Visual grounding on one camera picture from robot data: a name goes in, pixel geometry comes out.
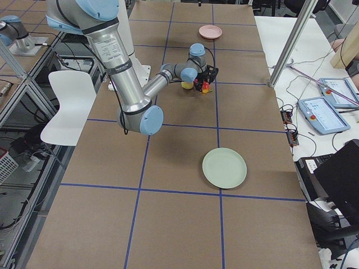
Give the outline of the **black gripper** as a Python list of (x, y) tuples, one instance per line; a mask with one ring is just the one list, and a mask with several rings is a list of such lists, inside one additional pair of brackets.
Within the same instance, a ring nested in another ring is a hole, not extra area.
[(219, 72), (219, 68), (207, 64), (206, 69), (203, 72), (197, 74), (195, 80), (195, 90), (202, 92), (203, 82), (207, 82), (208, 90), (212, 90), (211, 84), (216, 79), (218, 72)]

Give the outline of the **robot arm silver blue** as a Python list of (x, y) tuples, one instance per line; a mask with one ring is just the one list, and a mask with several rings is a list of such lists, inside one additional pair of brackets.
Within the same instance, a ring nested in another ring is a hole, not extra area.
[(86, 36), (89, 49), (114, 87), (119, 102), (117, 120), (124, 131), (153, 135), (163, 124), (163, 111), (153, 104), (159, 92), (176, 79), (192, 82), (196, 90), (204, 91), (215, 80), (218, 69), (207, 63), (205, 47), (195, 43), (185, 63), (163, 65), (142, 86), (123, 43), (125, 37), (118, 32), (118, 16), (124, 6), (120, 1), (48, 1), (46, 18), (58, 31)]
[(10, 48), (13, 55), (35, 56), (48, 38), (31, 36), (19, 17), (1, 17), (1, 42)]

